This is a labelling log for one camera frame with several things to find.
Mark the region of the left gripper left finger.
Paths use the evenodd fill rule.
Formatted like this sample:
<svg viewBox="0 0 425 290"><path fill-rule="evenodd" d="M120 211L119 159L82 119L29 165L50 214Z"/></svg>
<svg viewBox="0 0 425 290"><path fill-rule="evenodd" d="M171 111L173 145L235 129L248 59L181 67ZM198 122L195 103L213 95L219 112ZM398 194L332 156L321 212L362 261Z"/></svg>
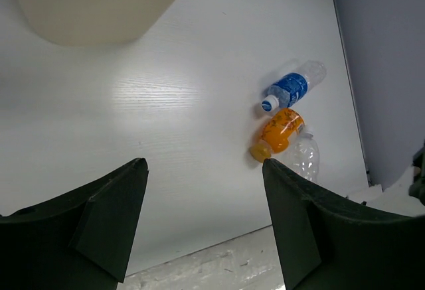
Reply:
<svg viewBox="0 0 425 290"><path fill-rule="evenodd" d="M116 289L149 169L136 158L102 178L1 217L2 289Z"/></svg>

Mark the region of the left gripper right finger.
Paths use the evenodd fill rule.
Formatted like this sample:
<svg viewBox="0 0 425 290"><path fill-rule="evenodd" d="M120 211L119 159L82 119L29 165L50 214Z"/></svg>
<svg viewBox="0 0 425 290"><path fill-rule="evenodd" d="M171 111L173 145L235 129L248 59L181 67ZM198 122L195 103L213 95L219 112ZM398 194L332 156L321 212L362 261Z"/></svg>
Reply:
<svg viewBox="0 0 425 290"><path fill-rule="evenodd" d="M424 218L353 202L275 159L264 188L287 289L423 289Z"/></svg>

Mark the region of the crushed clear bottle white cap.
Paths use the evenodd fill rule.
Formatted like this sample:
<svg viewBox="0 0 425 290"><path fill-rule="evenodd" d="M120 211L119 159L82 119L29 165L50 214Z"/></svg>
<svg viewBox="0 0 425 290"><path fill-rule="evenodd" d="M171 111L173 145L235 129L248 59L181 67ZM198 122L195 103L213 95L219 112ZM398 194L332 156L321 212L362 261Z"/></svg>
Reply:
<svg viewBox="0 0 425 290"><path fill-rule="evenodd" d="M306 128L287 148L284 164L304 179L317 183L319 161L319 147L313 131Z"/></svg>

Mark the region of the clear bottle blue label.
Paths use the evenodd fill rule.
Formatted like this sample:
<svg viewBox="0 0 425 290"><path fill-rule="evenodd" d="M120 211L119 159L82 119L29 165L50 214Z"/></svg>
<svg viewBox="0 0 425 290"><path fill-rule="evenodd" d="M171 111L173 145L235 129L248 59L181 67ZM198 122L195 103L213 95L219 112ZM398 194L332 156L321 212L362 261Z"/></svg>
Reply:
<svg viewBox="0 0 425 290"><path fill-rule="evenodd" d="M266 96L260 104L261 108L265 112L272 112L292 107L319 85L326 74L322 62L316 60L304 62L266 89Z"/></svg>

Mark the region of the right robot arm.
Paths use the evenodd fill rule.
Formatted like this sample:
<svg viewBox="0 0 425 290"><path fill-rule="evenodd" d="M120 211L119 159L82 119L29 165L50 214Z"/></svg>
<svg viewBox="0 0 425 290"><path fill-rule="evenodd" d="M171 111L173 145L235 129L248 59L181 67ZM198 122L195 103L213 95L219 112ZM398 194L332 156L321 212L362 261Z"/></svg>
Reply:
<svg viewBox="0 0 425 290"><path fill-rule="evenodd" d="M424 149L425 146L414 155L412 166L414 169L413 182L408 189L411 197L417 198L422 205L425 205L424 199Z"/></svg>

